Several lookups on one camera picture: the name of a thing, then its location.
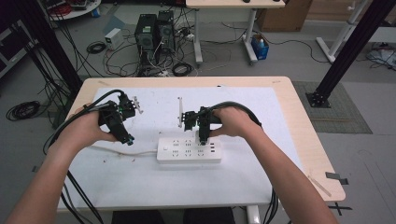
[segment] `white box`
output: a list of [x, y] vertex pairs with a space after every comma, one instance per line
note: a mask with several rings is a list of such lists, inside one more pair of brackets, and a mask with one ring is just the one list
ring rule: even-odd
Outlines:
[[221, 146], [211, 138], [205, 146], [191, 138], [160, 138], [157, 160], [161, 164], [217, 163], [221, 162]]
[[114, 28], [105, 36], [105, 40], [110, 49], [118, 48], [124, 41], [121, 29]]

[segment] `black metal pole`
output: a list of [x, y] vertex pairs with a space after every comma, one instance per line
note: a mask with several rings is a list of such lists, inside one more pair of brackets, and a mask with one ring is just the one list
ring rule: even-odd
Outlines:
[[55, 33], [46, 21], [45, 14], [38, 1], [12, 0], [11, 2], [13, 2], [15, 8], [18, 10], [21, 21], [29, 30], [29, 33], [32, 33], [31, 35], [38, 40], [44, 51], [49, 55], [52, 63], [66, 83], [67, 88], [70, 90], [70, 96], [73, 99], [76, 98], [82, 86], [82, 81], [70, 63]]
[[395, 5], [396, 0], [373, 1], [315, 92], [306, 94], [312, 107], [326, 106], [332, 90]]

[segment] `white power strip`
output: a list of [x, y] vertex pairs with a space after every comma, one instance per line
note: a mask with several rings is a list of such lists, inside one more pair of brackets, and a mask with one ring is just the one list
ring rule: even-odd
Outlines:
[[162, 164], [216, 163], [221, 162], [221, 144], [216, 138], [205, 146], [195, 138], [160, 138], [157, 160]]

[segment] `bottle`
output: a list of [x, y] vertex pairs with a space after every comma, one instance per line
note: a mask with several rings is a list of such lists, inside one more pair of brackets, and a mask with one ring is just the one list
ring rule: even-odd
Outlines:
[[260, 44], [259, 44], [259, 46], [260, 46], [260, 48], [261, 49], [263, 49], [265, 46], [264, 46], [264, 40], [263, 39], [260, 39]]

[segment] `person's left hand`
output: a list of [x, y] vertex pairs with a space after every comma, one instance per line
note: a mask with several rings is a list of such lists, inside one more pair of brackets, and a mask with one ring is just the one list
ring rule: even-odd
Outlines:
[[[79, 108], [76, 110], [75, 114], [82, 109], [83, 108]], [[56, 143], [73, 148], [77, 154], [84, 147], [89, 147], [99, 140], [110, 142], [117, 141], [113, 134], [105, 133], [100, 129], [98, 120], [99, 112], [97, 111], [93, 111], [75, 119], [64, 128], [56, 140]]]

